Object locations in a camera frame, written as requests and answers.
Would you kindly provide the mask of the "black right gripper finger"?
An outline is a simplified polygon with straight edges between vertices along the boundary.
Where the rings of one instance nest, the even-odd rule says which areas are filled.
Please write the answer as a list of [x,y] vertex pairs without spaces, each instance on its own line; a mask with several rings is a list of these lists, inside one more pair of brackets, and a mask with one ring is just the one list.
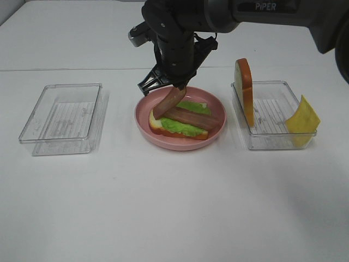
[[197,71],[194,71],[191,75],[188,75],[186,78],[183,78],[180,82],[177,82],[174,84],[174,87],[178,88],[179,90],[183,90],[186,88],[189,81],[196,76]]
[[151,91],[171,84],[172,82],[168,79],[162,67],[156,64],[146,77],[137,85],[142,94],[147,96]]

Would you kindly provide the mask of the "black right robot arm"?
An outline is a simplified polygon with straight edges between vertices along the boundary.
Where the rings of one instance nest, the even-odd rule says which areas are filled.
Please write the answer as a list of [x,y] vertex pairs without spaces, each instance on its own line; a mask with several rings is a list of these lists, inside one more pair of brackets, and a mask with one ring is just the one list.
[[129,32],[134,46],[154,45],[156,64],[139,83],[143,94],[168,85],[186,86],[218,33],[242,22],[309,29],[320,53],[335,50],[338,70],[348,79],[348,1],[145,1],[143,23]]

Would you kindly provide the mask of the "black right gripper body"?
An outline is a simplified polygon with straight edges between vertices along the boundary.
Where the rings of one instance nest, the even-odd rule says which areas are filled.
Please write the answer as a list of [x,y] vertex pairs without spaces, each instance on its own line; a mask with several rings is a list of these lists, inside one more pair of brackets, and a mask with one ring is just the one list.
[[153,27],[155,58],[174,85],[200,67],[209,53],[218,48],[216,36],[206,39],[193,31],[177,30],[174,34],[160,27]]

